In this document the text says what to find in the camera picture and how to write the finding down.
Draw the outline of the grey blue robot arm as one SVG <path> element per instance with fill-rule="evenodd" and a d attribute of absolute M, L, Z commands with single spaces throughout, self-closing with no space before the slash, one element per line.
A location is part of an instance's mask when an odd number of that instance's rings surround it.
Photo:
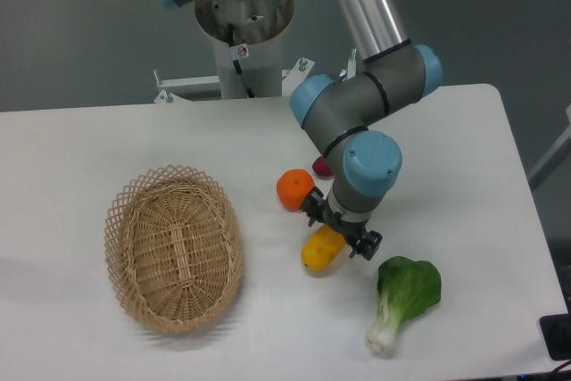
<path fill-rule="evenodd" d="M 341 82 L 327 75 L 306 78 L 291 94 L 294 117 L 334 176 L 327 194 L 311 190 L 301 208 L 311 222 L 330 226 L 354 253 L 370 259 L 382 237 L 366 226 L 402 163 L 396 142 L 372 125 L 433 93 L 443 69 L 430 47 L 406 37 L 391 0 L 338 1 L 364 69 Z M 282 95 L 279 39 L 293 18 L 293 0 L 161 2 L 169 8 L 194 5 L 213 43 L 223 98 Z"/>

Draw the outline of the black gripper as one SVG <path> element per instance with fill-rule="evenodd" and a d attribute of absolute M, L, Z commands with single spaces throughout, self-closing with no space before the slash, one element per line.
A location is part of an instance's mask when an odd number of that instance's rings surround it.
<path fill-rule="evenodd" d="M 380 233 L 365 229 L 371 218 L 371 211 L 347 211 L 336 199 L 324 200 L 323 193 L 317 187 L 313 187 L 306 194 L 299 210 L 307 216 L 309 227 L 316 222 L 324 223 L 341 234 L 352 249 L 349 255 L 351 259 L 360 255 L 370 261 L 383 240 Z"/>

